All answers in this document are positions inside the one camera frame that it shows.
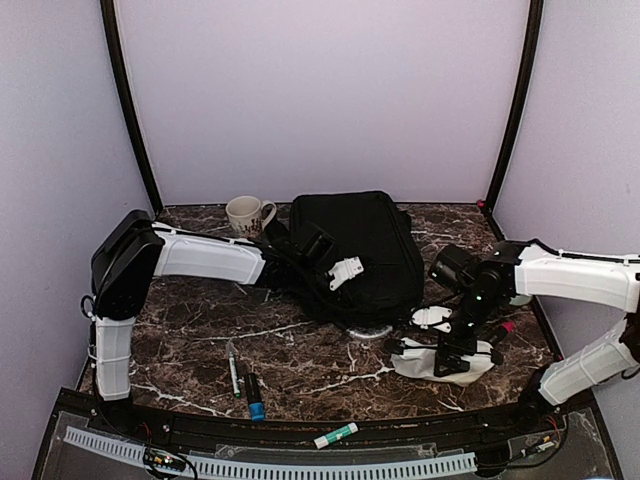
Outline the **white fabric pouch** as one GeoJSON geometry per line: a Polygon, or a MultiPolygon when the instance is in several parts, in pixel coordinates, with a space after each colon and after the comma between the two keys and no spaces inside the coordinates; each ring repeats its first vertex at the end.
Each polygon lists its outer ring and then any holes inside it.
{"type": "Polygon", "coordinates": [[[478,341],[473,355],[449,355],[435,345],[423,345],[409,338],[390,340],[385,347],[391,353],[394,371],[411,379],[451,383],[467,387],[491,370],[500,359],[493,346],[478,341]]]}

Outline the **black student bag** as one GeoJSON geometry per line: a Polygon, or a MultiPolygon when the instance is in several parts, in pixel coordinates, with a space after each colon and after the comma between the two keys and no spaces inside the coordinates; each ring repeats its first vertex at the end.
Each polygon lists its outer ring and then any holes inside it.
{"type": "Polygon", "coordinates": [[[273,219],[267,241],[291,241],[329,270],[359,257],[364,272],[330,291],[325,302],[303,293],[302,283],[277,287],[311,319],[342,328],[397,325],[421,304],[424,262],[411,235],[411,217],[382,191],[300,195],[286,223],[273,219]]]}

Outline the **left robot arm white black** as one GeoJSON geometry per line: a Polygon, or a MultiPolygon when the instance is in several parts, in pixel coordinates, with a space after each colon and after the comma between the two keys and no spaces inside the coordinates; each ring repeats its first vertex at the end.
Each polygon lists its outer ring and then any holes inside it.
{"type": "Polygon", "coordinates": [[[141,427],[130,396],[131,341],[154,279],[178,276],[223,280],[264,288],[302,283],[302,291],[327,300],[335,276],[291,241],[268,243],[189,232],[154,222],[143,210],[130,211],[90,260],[90,293],[80,301],[92,323],[89,351],[95,363],[94,390],[101,417],[120,436],[141,427]]]}

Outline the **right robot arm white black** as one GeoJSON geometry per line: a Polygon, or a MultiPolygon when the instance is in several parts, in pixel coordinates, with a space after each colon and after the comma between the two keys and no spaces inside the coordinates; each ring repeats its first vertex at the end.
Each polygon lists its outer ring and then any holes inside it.
{"type": "Polygon", "coordinates": [[[639,258],[554,250],[537,239],[502,241],[484,258],[456,246],[435,257],[429,276],[461,297],[450,314],[431,316],[438,328],[433,373],[450,380],[478,356],[476,330],[494,308],[514,299],[550,296],[617,308],[625,317],[598,340],[542,370],[533,392],[510,413],[521,434],[534,432],[574,395],[639,364],[639,258]]]}

